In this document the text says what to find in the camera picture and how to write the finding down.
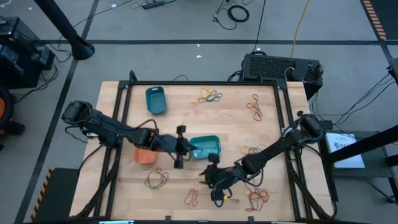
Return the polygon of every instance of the wooden tabletop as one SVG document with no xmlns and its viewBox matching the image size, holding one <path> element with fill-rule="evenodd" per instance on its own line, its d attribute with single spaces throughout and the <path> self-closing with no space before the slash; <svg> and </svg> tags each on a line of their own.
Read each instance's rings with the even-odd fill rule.
<svg viewBox="0 0 398 224">
<path fill-rule="evenodd" d="M 105 115 L 113 113 L 118 82 L 103 82 L 96 109 Z M 196 136 L 217 135 L 221 141 L 219 167 L 233 166 L 233 162 L 244 156 L 242 146 L 271 145 L 280 137 L 275 98 L 271 86 L 209 86 L 223 94 L 220 102 L 201 103 L 194 101 L 203 86 L 163 86 L 166 94 L 167 112 L 151 115 L 147 111 L 145 91 L 153 86 L 137 85 L 132 88 L 127 124 L 137 126 L 147 119 L 154 118 L 161 134 L 176 135 L 176 127 L 184 124 L 188 139 Z M 288 83 L 289 96 L 294 114 L 299 110 L 309 113 L 303 84 Z M 253 120 L 253 110 L 246 108 L 252 94 L 259 97 L 259 106 L 264 113 L 262 121 Z M 125 94 L 122 97 L 119 120 L 121 120 Z M 283 94 L 280 92 L 284 121 L 287 123 Z M 98 140 L 89 140 L 85 157 L 98 147 Z M 112 219 L 164 220 L 171 215 L 173 220 L 247 220 L 254 216 L 257 221 L 294 220 L 284 155 L 270 160 L 264 169 L 263 189 L 271 191 L 269 201 L 260 212 L 247 212 L 248 196 L 244 195 L 242 182 L 233 185 L 233 197 L 217 208 L 210 199 L 211 190 L 199 181 L 208 164 L 207 160 L 184 162 L 184 169 L 173 169 L 173 160 L 166 153 L 158 153 L 153 164 L 140 165 L 134 162 L 134 146 L 127 141 L 123 144 L 118 180 L 113 203 Z M 98 188 L 105 149 L 89 158 L 81 170 L 70 215 L 77 214 L 90 200 Z M 303 167 L 309 191 L 328 213 L 332 214 L 330 195 L 326 185 L 322 162 L 318 155 L 307 149 L 302 154 Z M 160 189 L 152 190 L 144 185 L 150 171 L 163 168 L 170 175 L 167 183 Z M 185 205 L 184 199 L 190 189 L 199 191 L 198 205 Z M 298 191 L 300 211 L 305 216 L 302 195 Z M 101 214 L 104 214 L 108 191 L 104 193 Z"/>
</svg>

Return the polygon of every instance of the teal container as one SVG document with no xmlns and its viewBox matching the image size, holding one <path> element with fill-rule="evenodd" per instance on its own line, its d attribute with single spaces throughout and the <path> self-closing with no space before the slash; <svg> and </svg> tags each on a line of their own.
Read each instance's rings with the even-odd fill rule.
<svg viewBox="0 0 398 224">
<path fill-rule="evenodd" d="M 212 135 L 191 138 L 189 144 L 197 147 L 196 150 L 191 152 L 194 159 L 206 159 L 210 153 L 221 153 L 221 143 L 218 136 Z"/>
<path fill-rule="evenodd" d="M 145 96 L 147 98 L 147 109 L 153 115 L 162 114 L 167 111 L 163 87 L 157 86 L 149 88 L 145 92 Z"/>
</svg>

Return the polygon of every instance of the black metal frame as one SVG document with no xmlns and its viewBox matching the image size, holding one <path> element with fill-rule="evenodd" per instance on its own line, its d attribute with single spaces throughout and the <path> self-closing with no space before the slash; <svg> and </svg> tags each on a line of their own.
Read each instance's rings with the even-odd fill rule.
<svg viewBox="0 0 398 224">
<path fill-rule="evenodd" d="M 278 114 L 280 133 L 282 133 L 282 129 L 285 127 L 284 115 L 283 115 L 282 106 L 280 103 L 279 87 L 277 86 L 275 81 L 267 81 L 267 80 L 264 80 L 262 82 L 137 81 L 137 78 L 135 77 L 134 73 L 130 73 L 129 81 L 119 81 L 118 92 L 116 94 L 116 102 L 115 102 L 114 111 L 113 111 L 113 118 L 116 119 L 118 117 L 118 112 L 119 112 L 119 108 L 120 108 L 120 102 L 121 102 L 121 96 L 122 96 L 123 90 L 125 88 L 127 88 L 127 95 L 126 95 L 126 100 L 124 102 L 123 117 L 122 117 L 122 121 L 121 121 L 122 123 L 126 123 L 126 118 L 127 118 L 127 114 L 128 114 L 128 110 L 129 110 L 129 102 L 131 99 L 131 90 L 132 90 L 133 85 L 209 85 L 209 86 L 212 86 L 212 85 L 258 86 L 258 85 L 260 85 L 260 86 L 272 86 L 274 89 L 275 104 L 276 104 L 276 109 L 277 109 L 277 114 Z M 283 90 L 283 93 L 284 93 L 284 98 L 285 98 L 285 105 L 286 105 L 288 120 L 289 120 L 289 123 L 292 123 L 293 122 L 293 114 L 292 114 L 292 109 L 291 109 L 290 100 L 289 100 L 289 93 L 287 92 L 287 90 Z M 120 145 L 116 149 L 116 155 L 120 155 L 121 150 L 122 150 L 122 145 Z M 100 185 L 103 183 L 103 181 L 106 177 L 106 174 L 108 172 L 111 151 L 112 151 L 112 149 L 107 148 L 106 152 L 105 152 L 103 168 L 101 171 L 101 179 L 99 182 Z M 302 182 L 306 185 L 302 160 L 299 156 L 298 151 L 295 151 L 295 156 L 296 156 L 298 174 L 299 174 Z M 286 166 L 291 160 L 292 159 L 290 157 L 289 152 L 285 152 Z M 119 167 L 119 159 L 115 160 L 114 163 L 115 162 L 117 162 L 117 166 Z M 117 171 L 116 171 L 116 176 L 111 181 L 111 185 L 109 188 L 109 197 L 108 197 L 106 213 L 105 213 L 106 217 L 111 216 L 113 200 L 114 200 L 114 191 L 116 189 L 116 181 L 117 181 Z M 292 180 L 291 177 L 289 177 L 289 188 L 290 188 L 290 194 L 291 194 L 291 199 L 292 199 L 294 217 L 296 220 L 298 220 L 302 217 L 300 216 L 300 209 L 299 209 L 299 202 L 297 199 L 296 187 L 295 187 L 294 181 Z M 311 208 L 309 206 L 309 203 L 307 202 L 307 200 L 305 198 L 303 198 L 303 201 L 304 201 L 304 205 L 305 205 L 305 212 L 306 212 L 307 218 L 312 218 L 312 213 L 311 213 Z M 97 202 L 97 204 L 95 206 L 95 211 L 93 214 L 94 217 L 99 216 L 101 203 L 102 203 L 102 197 L 100 198 L 99 202 Z M 253 217 L 248 217 L 248 220 L 249 220 L 249 223 L 268 223 L 268 222 L 254 222 Z M 165 218 L 165 222 L 166 223 L 171 222 L 171 217 L 167 216 Z M 247 223 L 247 222 L 228 222 L 228 223 Z"/>
<path fill-rule="evenodd" d="M 331 199 L 333 201 L 335 202 L 339 201 L 333 177 L 333 170 L 332 170 L 334 162 L 341 161 L 343 159 L 347 159 L 353 156 L 357 156 L 365 152 L 375 150 L 379 147 L 384 147 L 387 144 L 396 142 L 398 141 L 397 133 L 398 133 L 398 125 L 395 125 L 394 127 L 391 127 L 381 132 L 377 132 L 377 134 L 363 138 L 360 141 L 355 142 L 354 144 L 346 146 L 332 153 L 330 153 L 327 150 L 328 146 L 326 145 L 325 141 L 320 142 L 319 146 L 320 146 L 320 153 L 322 155 L 323 170 L 325 172 L 326 181 L 328 183 Z M 383 150 L 384 150 L 384 155 L 386 157 L 385 161 L 386 166 L 389 166 L 389 160 L 391 162 L 391 159 L 394 159 L 394 157 L 396 158 L 396 156 L 389 157 L 385 149 Z M 398 200 L 398 184 L 397 184 L 398 182 L 395 178 L 395 174 L 391 166 L 389 166 L 391 177 L 388 177 L 388 180 L 392 189 L 392 193 L 394 194 L 394 198 Z"/>
</svg>

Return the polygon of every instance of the orange container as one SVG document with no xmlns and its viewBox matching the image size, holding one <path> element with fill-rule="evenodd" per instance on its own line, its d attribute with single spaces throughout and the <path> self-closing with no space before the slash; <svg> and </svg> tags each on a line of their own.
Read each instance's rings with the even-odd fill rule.
<svg viewBox="0 0 398 224">
<path fill-rule="evenodd" d="M 150 164 L 156 161 L 157 152 L 136 148 L 134 150 L 134 161 L 138 164 Z"/>
</svg>

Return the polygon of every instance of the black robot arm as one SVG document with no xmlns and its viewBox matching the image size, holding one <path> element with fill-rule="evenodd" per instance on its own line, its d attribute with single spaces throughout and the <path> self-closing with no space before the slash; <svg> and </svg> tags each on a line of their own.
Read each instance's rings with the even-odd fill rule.
<svg viewBox="0 0 398 224">
<path fill-rule="evenodd" d="M 71 126 L 80 128 L 83 134 L 88 132 L 97 134 L 100 144 L 106 147 L 117 147 L 122 138 L 126 138 L 130 143 L 142 149 L 175 153 L 177 158 L 174 167 L 179 169 L 183 168 L 182 156 L 186 156 L 189 151 L 195 149 L 182 136 L 185 126 L 177 127 L 177 138 L 169 134 L 159 134 L 153 119 L 133 128 L 93 109 L 89 103 L 84 101 L 70 102 L 62 114 L 62 120 Z M 155 128 L 142 127 L 151 121 L 154 122 Z"/>
<path fill-rule="evenodd" d="M 255 187 L 260 186 L 262 184 L 262 170 L 266 166 L 267 161 L 284 151 L 300 149 L 307 144 L 316 143 L 324 135 L 325 132 L 318 119 L 314 115 L 305 114 L 286 128 L 282 136 L 267 149 L 257 154 L 249 154 L 240 158 L 234 162 L 234 166 L 232 167 L 218 168 L 217 163 L 220 162 L 218 155 L 210 155 L 209 161 L 212 164 L 208 165 L 206 170 L 201 173 L 201 175 L 205 176 L 205 181 L 202 183 L 207 184 L 209 188 L 213 189 L 211 199 L 215 201 L 217 207 L 221 207 L 225 197 L 232 195 L 230 187 L 233 184 L 242 180 Z M 318 217 L 321 219 L 331 218 L 331 216 L 323 211 L 314 197 L 312 197 L 311 193 L 300 180 L 291 162 L 288 163 L 287 173 L 302 191 L 303 196 L 308 200 Z M 259 174 L 261 174 L 260 183 L 257 185 L 250 183 L 250 180 Z M 224 190 L 228 190 L 229 196 L 224 194 Z"/>
</svg>

